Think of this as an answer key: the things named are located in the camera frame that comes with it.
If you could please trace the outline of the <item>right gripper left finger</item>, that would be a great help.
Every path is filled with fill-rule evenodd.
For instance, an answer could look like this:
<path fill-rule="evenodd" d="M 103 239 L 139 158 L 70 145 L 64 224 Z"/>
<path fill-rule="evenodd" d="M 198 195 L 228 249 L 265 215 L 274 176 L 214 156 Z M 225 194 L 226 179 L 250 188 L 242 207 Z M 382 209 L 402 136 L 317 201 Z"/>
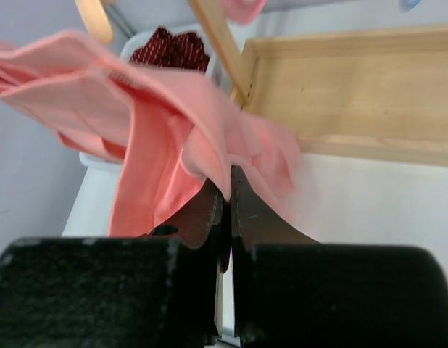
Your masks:
<path fill-rule="evenodd" d="M 214 184 L 138 238 L 136 334 L 141 341 L 214 341 L 224 200 Z"/>

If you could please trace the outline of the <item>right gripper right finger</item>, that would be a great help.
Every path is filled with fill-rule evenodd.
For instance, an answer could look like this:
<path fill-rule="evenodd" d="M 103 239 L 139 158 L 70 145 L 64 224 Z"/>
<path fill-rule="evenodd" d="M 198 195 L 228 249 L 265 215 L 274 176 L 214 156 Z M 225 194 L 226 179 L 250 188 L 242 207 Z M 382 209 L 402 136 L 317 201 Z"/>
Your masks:
<path fill-rule="evenodd" d="M 322 244 L 287 223 L 231 171 L 234 331 L 243 341 L 320 341 Z"/>

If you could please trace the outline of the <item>salmon pink skirt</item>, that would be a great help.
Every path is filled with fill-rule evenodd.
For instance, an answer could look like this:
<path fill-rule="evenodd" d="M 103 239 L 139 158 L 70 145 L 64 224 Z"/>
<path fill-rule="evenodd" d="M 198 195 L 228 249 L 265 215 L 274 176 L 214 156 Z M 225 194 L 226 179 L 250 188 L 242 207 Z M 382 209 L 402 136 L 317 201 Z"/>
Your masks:
<path fill-rule="evenodd" d="M 0 101 L 65 146 L 122 165 L 109 234 L 164 223 L 206 180 L 231 197 L 231 168 L 282 218 L 299 170 L 296 136 L 240 110 L 205 74 L 139 67 L 83 33 L 0 42 Z"/>

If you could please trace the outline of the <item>light blue wire hanger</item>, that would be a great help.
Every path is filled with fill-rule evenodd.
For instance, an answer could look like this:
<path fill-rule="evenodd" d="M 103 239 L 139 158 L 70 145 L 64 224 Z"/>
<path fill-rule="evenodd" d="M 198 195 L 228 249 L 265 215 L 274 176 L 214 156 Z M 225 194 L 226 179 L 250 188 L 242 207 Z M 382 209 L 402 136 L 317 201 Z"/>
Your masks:
<path fill-rule="evenodd" d="M 404 11 L 409 12 L 414 9 L 419 3 L 420 0 L 401 0 L 400 6 Z"/>

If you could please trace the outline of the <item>beige wooden hanger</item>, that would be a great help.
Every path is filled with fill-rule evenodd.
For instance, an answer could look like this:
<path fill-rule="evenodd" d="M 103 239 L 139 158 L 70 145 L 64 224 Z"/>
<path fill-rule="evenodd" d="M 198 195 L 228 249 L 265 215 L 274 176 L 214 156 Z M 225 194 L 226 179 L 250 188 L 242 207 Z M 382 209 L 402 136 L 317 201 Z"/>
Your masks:
<path fill-rule="evenodd" d="M 116 2 L 117 0 L 75 0 L 86 30 L 92 38 L 104 46 L 111 44 L 114 38 L 105 6 Z"/>

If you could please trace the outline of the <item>red polka dot cloth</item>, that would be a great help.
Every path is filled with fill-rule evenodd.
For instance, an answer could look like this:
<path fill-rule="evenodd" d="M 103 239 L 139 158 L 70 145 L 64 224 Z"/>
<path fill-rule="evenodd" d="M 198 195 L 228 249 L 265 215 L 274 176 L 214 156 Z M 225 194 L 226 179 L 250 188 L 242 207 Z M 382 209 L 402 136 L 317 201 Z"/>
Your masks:
<path fill-rule="evenodd" d="M 205 73 L 210 55 L 205 52 L 204 42 L 196 32 L 172 34 L 167 28 L 158 27 L 149 40 L 133 52 L 130 62 Z"/>

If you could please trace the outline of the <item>wooden clothes rack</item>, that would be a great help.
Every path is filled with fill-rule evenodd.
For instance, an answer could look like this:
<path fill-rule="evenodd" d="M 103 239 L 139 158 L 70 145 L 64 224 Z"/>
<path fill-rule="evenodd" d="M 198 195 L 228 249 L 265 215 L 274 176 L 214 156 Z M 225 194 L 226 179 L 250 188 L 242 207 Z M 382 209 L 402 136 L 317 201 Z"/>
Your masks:
<path fill-rule="evenodd" d="M 448 25 L 247 39 L 190 3 L 244 111 L 305 152 L 448 166 Z"/>

